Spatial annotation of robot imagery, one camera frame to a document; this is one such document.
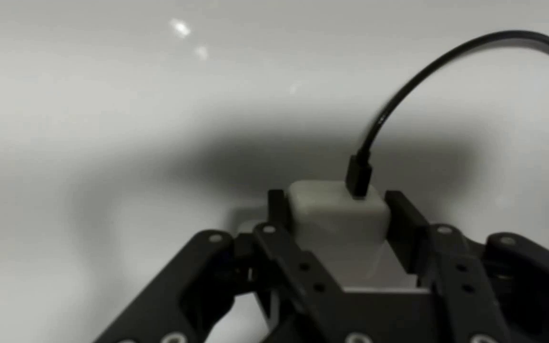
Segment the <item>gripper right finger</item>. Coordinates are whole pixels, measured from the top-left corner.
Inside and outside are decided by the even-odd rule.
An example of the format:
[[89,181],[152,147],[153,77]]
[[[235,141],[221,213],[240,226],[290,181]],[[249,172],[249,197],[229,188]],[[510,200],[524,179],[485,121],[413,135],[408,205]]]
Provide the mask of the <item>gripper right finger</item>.
[[485,243],[427,222],[401,191],[387,191],[387,241],[436,300],[446,343],[549,343],[549,250],[511,232]]

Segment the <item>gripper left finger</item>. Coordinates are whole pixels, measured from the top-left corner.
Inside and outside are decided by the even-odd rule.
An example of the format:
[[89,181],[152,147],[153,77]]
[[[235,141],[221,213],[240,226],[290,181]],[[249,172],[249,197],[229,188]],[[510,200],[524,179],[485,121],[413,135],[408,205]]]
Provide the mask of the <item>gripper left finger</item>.
[[249,233],[196,233],[94,343],[206,343],[248,293],[270,327],[261,343],[344,343],[344,292],[294,243],[281,191],[268,193],[268,206]]

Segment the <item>white charger plug block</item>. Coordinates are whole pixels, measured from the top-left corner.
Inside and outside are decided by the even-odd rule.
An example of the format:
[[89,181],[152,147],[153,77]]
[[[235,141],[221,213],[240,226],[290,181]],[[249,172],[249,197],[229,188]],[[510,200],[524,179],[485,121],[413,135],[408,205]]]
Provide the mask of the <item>white charger plug block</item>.
[[266,193],[266,204],[241,219],[240,232],[266,221],[286,229],[301,250],[312,252],[347,292],[418,292],[386,241],[391,211],[370,185],[354,198],[342,181],[302,180]]

